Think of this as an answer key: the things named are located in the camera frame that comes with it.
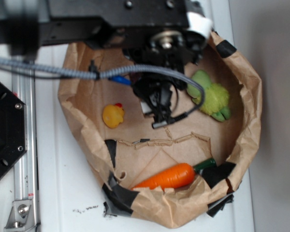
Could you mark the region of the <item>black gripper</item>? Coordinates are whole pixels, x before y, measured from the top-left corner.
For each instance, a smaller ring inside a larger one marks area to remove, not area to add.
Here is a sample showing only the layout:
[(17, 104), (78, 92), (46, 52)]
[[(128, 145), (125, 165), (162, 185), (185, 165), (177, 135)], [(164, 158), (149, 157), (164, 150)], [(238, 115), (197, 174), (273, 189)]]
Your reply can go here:
[[(143, 71), (132, 71), (130, 77), (133, 93), (142, 102), (143, 113), (154, 118), (153, 128), (176, 123), (204, 104), (204, 88), (185, 77), (184, 66), (202, 58), (205, 44), (203, 36), (157, 36), (142, 48), (125, 49), (127, 58), (138, 66), (145, 65)], [(176, 92), (193, 87), (201, 99), (190, 110), (173, 116), (172, 87)]]

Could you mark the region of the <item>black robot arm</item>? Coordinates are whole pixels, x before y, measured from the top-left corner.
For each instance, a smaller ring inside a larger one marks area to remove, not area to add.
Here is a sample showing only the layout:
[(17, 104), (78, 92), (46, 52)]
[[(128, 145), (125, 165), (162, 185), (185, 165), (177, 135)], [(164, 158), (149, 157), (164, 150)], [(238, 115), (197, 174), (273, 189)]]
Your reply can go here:
[[(0, 44), (22, 61), (0, 58), (0, 69), (35, 70), (59, 78), (109, 79), (131, 86), (153, 128), (189, 115), (172, 115), (171, 87), (204, 88), (184, 75), (197, 63), (210, 37), (212, 21), (196, 0), (0, 0)], [(34, 64), (42, 46), (83, 42), (93, 50), (120, 48), (132, 66), (87, 72)]]

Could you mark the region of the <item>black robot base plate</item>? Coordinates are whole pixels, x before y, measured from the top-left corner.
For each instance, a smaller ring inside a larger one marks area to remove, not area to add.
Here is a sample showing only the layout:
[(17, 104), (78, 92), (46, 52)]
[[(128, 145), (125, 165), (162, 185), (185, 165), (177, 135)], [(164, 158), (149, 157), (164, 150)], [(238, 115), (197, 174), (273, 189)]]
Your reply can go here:
[(25, 104), (0, 82), (0, 180), (25, 152)]

